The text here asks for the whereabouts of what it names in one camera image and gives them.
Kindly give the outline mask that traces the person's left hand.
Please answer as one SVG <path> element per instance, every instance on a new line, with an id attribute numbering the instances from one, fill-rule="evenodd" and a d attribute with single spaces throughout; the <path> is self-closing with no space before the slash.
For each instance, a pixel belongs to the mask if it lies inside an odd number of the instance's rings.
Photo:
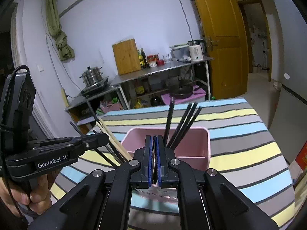
<path id="1" fill-rule="evenodd" d="M 27 195 L 20 187 L 1 177 L 1 218 L 20 217 L 15 202 L 29 206 L 30 209 L 42 214 L 51 206 L 50 188 L 55 182 L 59 172 L 54 171 L 37 178 L 37 187 Z"/>

